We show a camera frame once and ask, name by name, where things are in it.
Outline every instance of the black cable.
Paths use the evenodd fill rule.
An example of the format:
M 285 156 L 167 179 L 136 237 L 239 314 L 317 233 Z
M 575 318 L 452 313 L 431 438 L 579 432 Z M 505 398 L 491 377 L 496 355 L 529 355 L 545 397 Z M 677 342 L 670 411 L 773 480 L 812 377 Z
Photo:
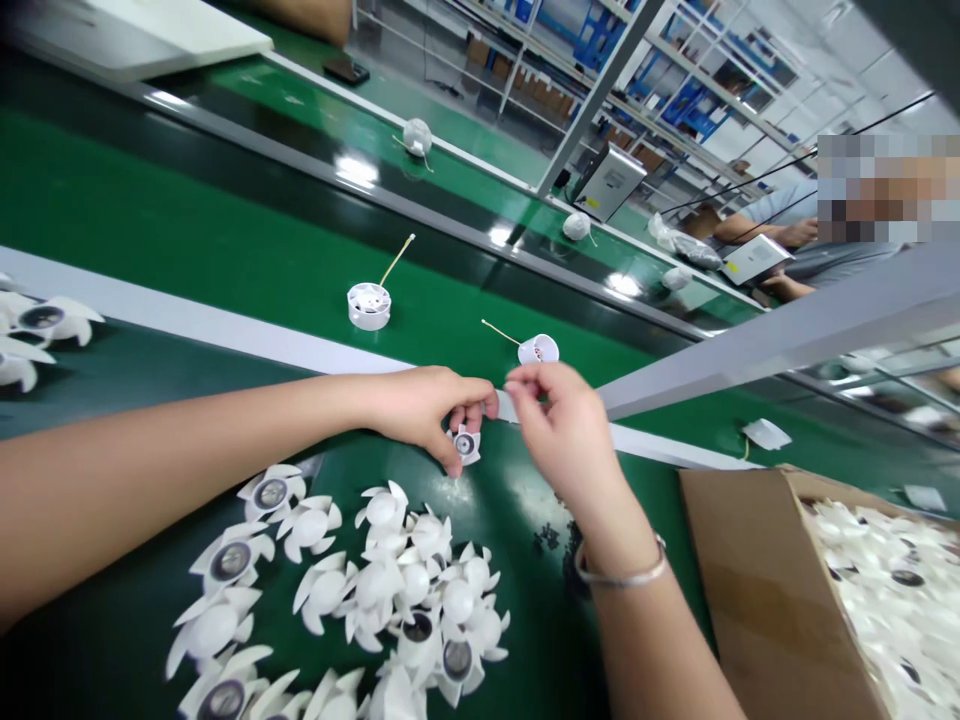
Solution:
M 724 194 L 730 192 L 731 190 L 739 190 L 740 188 L 746 187 L 747 185 L 749 185 L 749 184 L 752 183 L 752 182 L 759 182 L 760 180 L 763 180 L 765 177 L 770 177 L 770 176 L 773 175 L 775 172 L 780 172 L 780 171 L 783 170 L 784 168 L 788 168 L 788 167 L 791 167 L 791 166 L 793 166 L 793 165 L 796 165 L 797 163 L 803 162 L 803 161 L 806 160 L 808 157 L 811 157 L 811 156 L 816 155 L 816 154 L 817 154 L 817 151 L 816 151 L 816 150 L 811 150 L 810 152 L 808 152 L 808 153 L 807 153 L 806 155 L 804 155 L 803 157 L 798 157 L 798 158 L 797 158 L 796 160 L 794 160 L 793 162 L 789 162 L 789 163 L 787 163 L 786 165 L 781 165 L 780 167 L 774 168 L 773 170 L 768 170 L 767 172 L 765 172 L 763 175 L 760 175 L 759 177 L 750 178 L 750 179 L 747 180 L 746 182 L 742 182 L 742 183 L 740 183 L 739 185 L 734 185 L 733 187 L 724 188 L 724 189 L 721 190 L 720 192 L 714 193 L 713 195 L 707 195 L 707 196 L 704 197 L 704 198 L 697 198 L 697 199 L 691 200 L 690 202 L 685 202 L 685 203 L 683 203 L 682 205 L 677 205 L 677 206 L 675 206 L 675 207 L 670 208 L 669 210 L 664 210 L 664 211 L 663 211 L 662 213 L 660 213 L 660 214 L 661 214 L 661 215 L 667 215 L 667 214 L 669 214 L 669 213 L 672 213 L 674 210 L 679 210 L 680 208 L 682 208 L 682 207 L 687 207 L 688 205 L 695 205 L 695 204 L 698 203 L 698 202 L 706 202 L 707 200 L 713 200 L 715 197 L 720 197 L 721 195 L 724 195 Z
M 893 111 L 892 113 L 890 113 L 889 115 L 885 115 L 885 116 L 883 116 L 882 118 L 880 118 L 879 120 L 877 120 L 876 122 L 870 123 L 870 124 L 867 125 L 866 127 L 862 127 L 862 128 L 860 128 L 859 130 L 857 130 L 855 133 L 850 133 L 850 134 L 851 134 L 851 135 L 860 135 L 861 133 L 864 133 L 864 132 L 866 132 L 867 130 L 870 130 L 871 128 L 875 128 L 877 125 L 880 125 L 881 123 L 885 123 L 887 120 L 889 120 L 889 119 L 891 119 L 891 118 L 893 118 L 893 117 L 896 117 L 896 116 L 899 115 L 900 113 L 909 110 L 909 109 L 912 108 L 914 105 L 919 105 L 919 104 L 922 103 L 922 102 L 926 102 L 927 100 L 929 100 L 930 98 L 932 98 L 932 97 L 933 97 L 934 95 L 936 95 L 936 94 L 937 94 L 937 93 L 936 93 L 935 91 L 931 90 L 931 91 L 928 92 L 926 95 L 923 95 L 923 96 L 917 98 L 916 100 L 914 100 L 913 102 L 911 102 L 911 103 L 909 103 L 909 104 L 907 104 L 907 105 L 904 105 L 904 106 L 903 106 L 902 108 L 900 108 L 899 110 L 894 110 L 894 111 Z M 785 168 L 788 168 L 788 167 L 791 167 L 791 166 L 793 166 L 793 165 L 796 165 L 797 163 L 806 160 L 806 159 L 807 159 L 808 157 L 810 157 L 811 155 L 816 155 L 816 154 L 817 154 L 817 151 L 816 151 L 816 150 L 811 150 L 810 152 L 808 152 L 808 153 L 807 153 L 806 155 L 804 155 L 803 157 L 799 157 L 799 158 L 797 158 L 796 160 L 794 160 L 794 161 L 792 161 L 792 162 L 789 162 L 789 163 L 787 163 L 786 165 L 781 165 L 780 167 L 774 168 L 773 170 L 768 170 L 767 172 L 765 172 L 763 175 L 761 175 L 761 176 L 759 176 L 759 177 L 752 178 L 752 179 L 750 179 L 750 180 L 747 180 L 746 182 L 740 183 L 739 185 L 734 185 L 733 187 L 728 187 L 728 188 L 726 188 L 726 189 L 724 189 L 724 190 L 721 190 L 721 191 L 718 192 L 718 193 L 714 193 L 713 195 L 708 195 L 707 197 L 704 197 L 704 198 L 696 198 L 696 199 L 694 199 L 694 200 L 691 200 L 690 202 L 683 203 L 682 205 L 676 205 L 676 206 L 670 208 L 669 210 L 664 210 L 664 211 L 661 213 L 661 215 L 667 215 L 668 213 L 672 213 L 674 210 L 679 210 L 680 208 L 684 208 L 684 207 L 687 207 L 687 206 L 689 206 L 689 205 L 695 205 L 696 203 L 706 202 L 707 200 L 713 200 L 713 198 L 720 197 L 721 195 L 724 195 L 724 194 L 730 192 L 731 190 L 739 190 L 740 188 L 745 187 L 746 185 L 749 185 L 749 184 L 752 183 L 752 182 L 758 182 L 758 181 L 760 181 L 760 180 L 763 180 L 765 177 L 769 177 L 769 176 L 773 175 L 775 172 L 780 172 L 781 170 L 783 170 L 783 169 L 785 169 Z

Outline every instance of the white plastic fan blade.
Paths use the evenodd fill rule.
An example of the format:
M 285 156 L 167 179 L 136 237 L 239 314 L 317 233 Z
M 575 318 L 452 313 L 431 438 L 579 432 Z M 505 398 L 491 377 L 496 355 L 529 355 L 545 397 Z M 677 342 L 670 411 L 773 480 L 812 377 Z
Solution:
M 247 571 L 243 575 L 237 578 L 236 584 L 240 587 L 252 587 L 259 577 L 260 573 L 257 572 L 257 569 L 253 565 L 251 565 L 247 568 Z
M 237 626 L 237 631 L 233 634 L 233 640 L 238 643 L 250 642 L 250 636 L 253 634 L 253 613 L 247 615 L 243 622 Z
M 63 310 L 67 315 L 74 315 L 76 317 L 85 318 L 87 320 L 93 320 L 94 322 L 105 322 L 103 316 L 98 313 L 93 308 L 89 308 L 84 305 L 82 302 L 78 302 L 73 298 L 63 297 L 62 295 L 57 295 L 47 300 L 44 305 L 53 305 Z
M 363 673 L 366 672 L 365 668 L 357 668 L 356 670 L 351 670 L 346 675 L 337 680 L 336 688 L 342 693 L 354 694 L 357 692 L 357 688 L 360 687 L 360 681 L 363 680 Z
M 197 681 L 187 691 L 187 694 L 183 696 L 183 700 L 180 701 L 177 709 L 184 717 L 195 718 L 197 713 L 200 712 L 200 705 L 203 703 L 203 699 L 207 696 L 207 693 L 213 690 L 216 684 L 216 673 L 204 673 L 197 678 Z
M 290 701 L 283 706 L 283 709 L 280 710 L 280 714 L 285 718 L 291 718 L 291 720 L 296 720 L 300 717 L 300 711 L 310 702 L 310 698 L 313 696 L 309 690 L 302 690 L 290 698 Z
M 16 378 L 14 382 L 20 383 L 20 392 L 28 393 L 37 385 L 37 369 L 33 363 L 24 358 L 8 357 L 6 363 L 11 375 Z
M 167 655 L 167 665 L 164 669 L 164 676 L 167 680 L 172 680 L 173 676 L 177 674 L 177 668 L 180 667 L 180 663 L 183 662 L 183 658 L 187 654 L 187 634 L 190 632 L 190 627 L 190 625 L 184 625 L 173 639 L 173 647 L 170 648 L 170 653 Z
M 231 677 L 241 670 L 253 666 L 265 657 L 273 655 L 273 648 L 267 645 L 254 645 L 241 650 L 231 657 L 223 667 L 223 676 Z
M 333 545 L 335 540 L 336 538 L 333 535 L 320 538 L 320 540 L 310 546 L 310 552 L 314 555 L 323 555 L 323 553 L 330 549 L 330 546 Z
M 383 652 L 383 644 L 377 640 L 377 636 L 371 632 L 368 632 L 366 628 L 357 627 L 357 645 L 366 650 L 368 653 L 377 655 Z
M 311 510 L 323 510 L 326 512 L 333 504 L 333 498 L 329 495 L 313 495 L 303 499 L 303 506 Z
M 292 514 L 293 514 L 293 510 L 291 509 L 291 507 L 287 503 L 284 503 L 283 505 L 281 505 L 280 507 L 278 507 L 276 510 L 273 511 L 273 514 L 271 514 L 270 517 L 267 518 L 267 522 L 270 523 L 271 525 L 275 525 L 278 522 L 283 522 Z
M 298 468 L 296 465 L 288 465 L 286 463 L 277 463 L 276 465 L 271 465 L 264 472 L 264 477 L 270 478 L 271 480 L 273 478 L 286 480 L 294 475 L 300 475 L 300 468 Z
M 300 553 L 300 546 L 294 541 L 293 535 L 288 535 L 287 539 L 283 541 L 283 552 L 292 563 L 299 565 L 303 560 L 303 555 Z
M 265 557 L 267 562 L 273 562 L 273 556 L 277 549 L 269 536 L 257 535 L 255 538 L 251 538 L 247 544 L 250 545 L 258 557 Z
M 86 347 L 89 345 L 90 340 L 93 338 L 93 328 L 90 327 L 90 321 L 85 320 L 84 318 L 67 318 L 60 327 L 64 330 L 69 328 L 69 330 L 73 333 L 73 336 L 77 338 L 77 344 L 80 347 Z
M 427 576 L 433 580 L 435 577 L 440 575 L 440 563 L 434 560 L 432 557 L 427 558 Z
M 200 617 L 203 611 L 213 605 L 216 601 L 217 598 L 209 595 L 205 595 L 199 600 L 196 600 L 192 605 L 190 605 L 190 607 L 180 614 L 180 617 L 174 621 L 173 626 L 178 627 L 183 625 L 185 622 L 189 622 L 190 620 Z
M 246 502 L 243 505 L 243 519 L 247 522 L 256 522 L 264 516 L 263 510 L 258 508 L 252 502 Z
M 299 505 L 295 507 L 289 515 L 287 515 L 283 521 L 280 523 L 280 527 L 277 529 L 277 540 L 282 540 L 283 536 L 288 532 L 293 530 L 293 526 L 297 524 L 297 518 L 299 518 L 305 512 Z
M 343 570 L 344 563 L 347 560 L 347 553 L 344 550 L 327 555 L 323 560 L 314 565 L 317 570 Z
M 347 637 L 347 645 L 353 642 L 353 636 L 357 634 L 357 613 L 359 610 L 351 610 L 344 619 L 344 634 Z
M 226 545 L 233 540 L 242 540 L 256 535 L 261 530 L 266 530 L 269 526 L 265 522 L 239 523 L 231 525 L 223 531 L 223 544 Z
M 271 706 L 280 699 L 280 696 L 286 692 L 287 688 L 290 687 L 290 683 L 292 683 L 294 678 L 299 674 L 299 670 L 291 670 L 264 690 L 263 694 L 257 698 L 257 701 L 250 706 L 248 719 L 266 720 L 267 713 L 270 711 Z
M 490 648 L 483 653 L 483 659 L 487 662 L 500 662 L 506 660 L 510 653 L 503 648 Z
M 241 617 L 250 612 L 262 595 L 263 591 L 256 588 L 228 587 L 223 590 L 223 597 Z
M 409 505 L 410 501 L 407 500 L 407 494 L 403 491 L 403 488 L 397 485 L 393 480 L 387 480 L 387 485 L 390 488 L 390 494 L 393 495 L 397 500 L 400 501 L 403 505 Z
M 317 685 L 313 697 L 310 698 L 310 702 L 307 703 L 307 709 L 303 712 L 303 720 L 317 720 L 320 717 L 320 711 L 326 704 L 327 698 L 336 686 L 338 679 L 339 676 L 333 668 L 327 670 L 323 680 Z
M 217 538 L 207 545 L 207 549 L 204 550 L 200 557 L 190 566 L 190 573 L 192 575 L 203 575 L 207 571 L 207 568 L 210 567 L 210 561 L 213 560 L 213 556 L 217 554 L 217 550 L 220 549 L 222 541 L 223 538 Z
M 257 483 L 259 481 L 260 481 L 259 476 L 253 478 L 253 480 L 250 480 L 246 485 L 240 488 L 240 492 L 237 493 L 237 497 L 240 498 L 241 500 L 252 500 L 253 491 L 256 489 Z
M 407 548 L 397 558 L 398 565 L 413 565 L 416 562 L 420 562 L 420 551 L 416 547 Z
M 16 320 L 17 316 L 26 312 L 34 305 L 35 301 L 20 293 L 4 291 L 0 292 L 0 311 Z
M 457 705 L 460 704 L 462 686 L 441 676 L 437 679 L 437 688 L 440 690 L 440 694 L 443 695 L 444 700 L 450 704 L 450 707 L 456 710 Z
M 300 612 L 300 608 L 303 607 L 303 604 L 307 601 L 307 598 L 310 597 L 310 589 L 313 587 L 313 583 L 316 582 L 319 576 L 320 570 L 318 570 L 316 566 L 307 568 L 307 573 L 300 581 L 300 585 L 297 586 L 297 594 L 293 598 L 294 615 Z
M 303 500 L 307 495 L 307 484 L 303 481 L 302 475 L 294 475 L 288 478 L 287 484 L 290 486 L 290 494 L 297 500 Z
M 330 509 L 327 511 L 327 532 L 337 530 L 343 525 L 343 514 L 336 503 L 330 503 Z
M 477 688 L 480 687 L 480 683 L 483 682 L 485 677 L 486 673 L 483 671 L 480 663 L 476 663 L 470 669 L 470 674 L 467 675 L 467 679 L 463 681 L 463 694 L 470 695 L 471 693 L 476 692 Z
M 367 695 L 363 701 L 360 703 L 360 707 L 357 708 L 357 717 L 360 720 L 366 720 L 367 716 L 370 714 L 370 698 L 372 695 Z
M 303 606 L 303 612 L 301 615 L 303 615 L 304 627 L 306 627 L 311 634 L 317 636 L 323 635 L 323 620 L 320 619 L 320 613 L 314 609 L 314 606 L 309 600 Z
M 6 355 L 15 355 L 32 362 L 42 362 L 49 365 L 56 365 L 57 363 L 53 355 L 46 350 L 38 348 L 36 345 L 25 343 L 22 340 L 15 340 L 14 338 L 3 335 L 0 335 L 0 352 Z

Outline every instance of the brown box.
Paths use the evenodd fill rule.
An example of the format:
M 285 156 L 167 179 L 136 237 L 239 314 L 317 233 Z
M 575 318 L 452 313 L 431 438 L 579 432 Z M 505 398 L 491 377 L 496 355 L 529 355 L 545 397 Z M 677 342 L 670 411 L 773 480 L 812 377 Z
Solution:
M 503 55 L 497 55 L 493 61 L 493 74 L 504 80 L 510 75 L 510 69 L 513 67 L 513 61 L 508 60 Z
M 565 95 L 563 102 L 560 103 L 560 114 L 563 117 L 568 117 L 570 115 L 570 108 L 573 107 L 574 99 L 572 95 Z
M 792 467 L 680 478 L 720 665 L 747 717 L 890 720 L 801 502 L 913 513 Z
M 703 203 L 697 208 L 697 212 L 684 219 L 680 229 L 687 235 L 695 237 L 697 240 L 703 240 L 713 235 L 713 231 L 720 224 L 720 215 L 714 210 L 712 205 Z
M 470 42 L 467 45 L 467 57 L 470 59 L 470 62 L 485 66 L 487 59 L 490 57 L 490 46 L 480 38 L 471 35 Z
M 663 155 L 651 150 L 643 143 L 637 145 L 637 149 L 633 151 L 633 156 L 641 162 L 644 169 L 650 174 L 653 174 L 653 171 L 660 167 L 663 161 L 666 160 Z

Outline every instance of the metal frame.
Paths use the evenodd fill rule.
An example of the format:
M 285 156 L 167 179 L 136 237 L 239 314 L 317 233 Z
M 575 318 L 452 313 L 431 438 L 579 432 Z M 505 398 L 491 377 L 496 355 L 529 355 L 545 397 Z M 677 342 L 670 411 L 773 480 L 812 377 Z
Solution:
M 607 95 L 613 89 L 613 84 L 617 81 L 617 78 L 620 77 L 621 71 L 630 60 L 633 49 L 643 39 L 644 34 L 650 27 L 650 23 L 653 22 L 657 13 L 660 12 L 660 8 L 663 7 L 663 3 L 664 0 L 643 0 L 643 3 L 640 5 L 640 10 L 634 13 L 630 24 L 627 25 L 627 28 L 620 36 L 620 40 L 617 42 L 617 46 L 613 49 L 613 53 L 607 58 L 607 62 L 604 64 L 603 70 L 597 77 L 593 88 L 590 90 L 590 94 L 587 95 L 587 99 L 584 100 L 580 106 L 580 112 L 570 126 L 567 135 L 560 142 L 557 152 L 554 153 L 553 159 L 550 161 L 550 165 L 547 166 L 547 170 L 544 172 L 540 184 L 537 185 L 537 197 L 546 197 L 547 193 L 550 192 L 557 176 L 560 175 L 560 172 L 567 164 L 567 160 L 570 159 L 570 156 L 576 149 L 580 137 L 593 123 L 593 118 L 596 116 L 597 111 L 603 105 Z
M 611 419 L 899 341 L 960 317 L 960 244 L 927 243 L 600 388 Z

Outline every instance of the worker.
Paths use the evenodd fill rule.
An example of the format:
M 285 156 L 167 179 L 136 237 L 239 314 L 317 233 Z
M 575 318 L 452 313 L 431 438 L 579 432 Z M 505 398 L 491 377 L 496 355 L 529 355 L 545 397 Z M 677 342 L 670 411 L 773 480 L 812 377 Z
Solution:
M 638 582 L 592 585 L 614 716 L 743 720 L 627 485 L 600 397 L 559 363 L 521 366 L 505 389 L 533 461 L 583 532 L 589 573 Z M 477 432 L 484 408 L 497 417 L 492 383 L 424 367 L 242 390 L 6 440 L 2 627 L 264 467 L 348 430 L 418 445 L 457 477 L 443 418 Z
M 350 37 L 350 0 L 229 0 L 341 50 Z
M 900 251 L 901 242 L 818 241 L 817 180 L 804 180 L 760 198 L 717 225 L 710 244 L 721 255 L 763 233 L 796 260 L 760 287 L 781 302 L 809 295 Z

